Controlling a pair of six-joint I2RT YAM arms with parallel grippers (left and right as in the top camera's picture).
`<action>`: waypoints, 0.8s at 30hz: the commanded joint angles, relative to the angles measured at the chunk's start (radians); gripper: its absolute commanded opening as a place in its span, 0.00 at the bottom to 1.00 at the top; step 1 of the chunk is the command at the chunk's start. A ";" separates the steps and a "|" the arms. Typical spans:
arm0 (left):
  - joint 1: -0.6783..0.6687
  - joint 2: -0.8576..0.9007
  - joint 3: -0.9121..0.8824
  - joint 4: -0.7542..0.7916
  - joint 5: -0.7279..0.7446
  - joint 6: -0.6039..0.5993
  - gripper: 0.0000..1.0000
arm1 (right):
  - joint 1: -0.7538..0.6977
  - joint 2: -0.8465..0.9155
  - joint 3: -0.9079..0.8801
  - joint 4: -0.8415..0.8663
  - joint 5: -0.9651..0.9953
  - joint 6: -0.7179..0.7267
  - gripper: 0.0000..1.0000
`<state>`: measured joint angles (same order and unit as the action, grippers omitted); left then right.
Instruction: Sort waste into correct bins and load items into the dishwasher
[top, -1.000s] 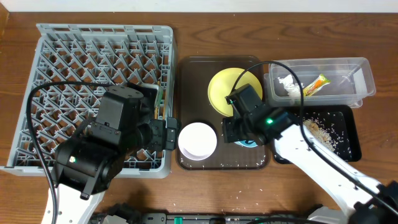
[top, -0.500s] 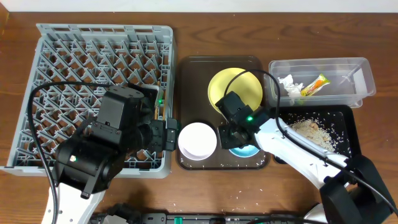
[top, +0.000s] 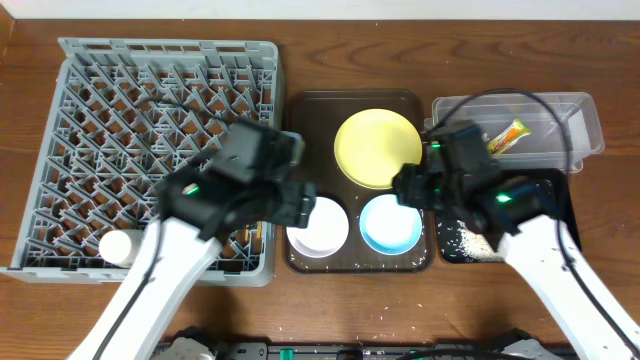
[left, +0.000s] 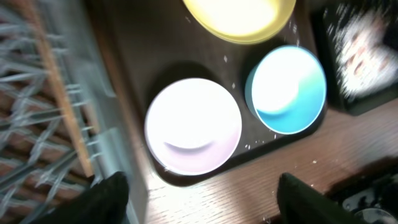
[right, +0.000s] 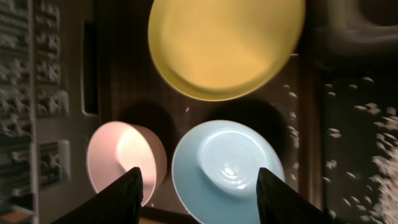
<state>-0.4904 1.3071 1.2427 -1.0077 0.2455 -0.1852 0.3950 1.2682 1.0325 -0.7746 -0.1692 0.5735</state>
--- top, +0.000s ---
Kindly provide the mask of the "white round bowl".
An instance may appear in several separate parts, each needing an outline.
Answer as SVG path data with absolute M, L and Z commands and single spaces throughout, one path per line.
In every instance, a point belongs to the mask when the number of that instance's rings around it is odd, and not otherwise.
M 344 245 L 348 234 L 349 220 L 345 210 L 327 197 L 316 198 L 306 228 L 286 228 L 290 245 L 310 258 L 333 255 Z

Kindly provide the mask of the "light blue bowl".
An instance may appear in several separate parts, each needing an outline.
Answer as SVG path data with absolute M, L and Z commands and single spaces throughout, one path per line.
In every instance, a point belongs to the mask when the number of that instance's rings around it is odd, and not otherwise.
M 359 229 L 371 249 L 382 255 L 398 256 L 418 243 L 423 222 L 417 209 L 400 205 L 396 195 L 384 194 L 364 206 Z

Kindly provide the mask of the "green orange snack wrapper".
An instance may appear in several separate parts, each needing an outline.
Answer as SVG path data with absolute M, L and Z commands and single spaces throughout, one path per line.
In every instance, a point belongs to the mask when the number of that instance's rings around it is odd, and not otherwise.
M 492 155 L 503 154 L 513 147 L 521 138 L 531 134 L 532 130 L 519 118 L 516 118 L 502 133 L 489 142 L 489 153 Z

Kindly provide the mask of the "white cup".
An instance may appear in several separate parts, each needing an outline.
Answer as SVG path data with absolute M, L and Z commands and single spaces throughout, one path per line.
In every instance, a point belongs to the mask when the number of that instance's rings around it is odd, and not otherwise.
M 99 241 L 99 255 L 112 265 L 130 268 L 140 251 L 143 236 L 144 231 L 138 229 L 111 230 Z

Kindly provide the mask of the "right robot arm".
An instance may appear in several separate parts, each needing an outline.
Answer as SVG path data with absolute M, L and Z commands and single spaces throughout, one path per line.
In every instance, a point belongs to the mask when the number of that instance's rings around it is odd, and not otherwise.
M 442 212 L 485 237 L 533 289 L 581 359 L 636 359 L 639 326 L 577 248 L 561 212 L 568 194 L 506 176 L 472 121 L 439 123 L 426 161 L 392 180 L 400 204 Z

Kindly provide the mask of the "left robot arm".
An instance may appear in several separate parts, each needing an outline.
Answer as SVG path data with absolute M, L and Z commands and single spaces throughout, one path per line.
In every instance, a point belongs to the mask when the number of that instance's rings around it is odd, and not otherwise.
M 237 120 L 221 149 L 167 175 L 134 263 L 72 358 L 149 358 L 231 233 L 259 221 L 307 227 L 316 187 L 291 177 L 304 147 L 298 133 Z

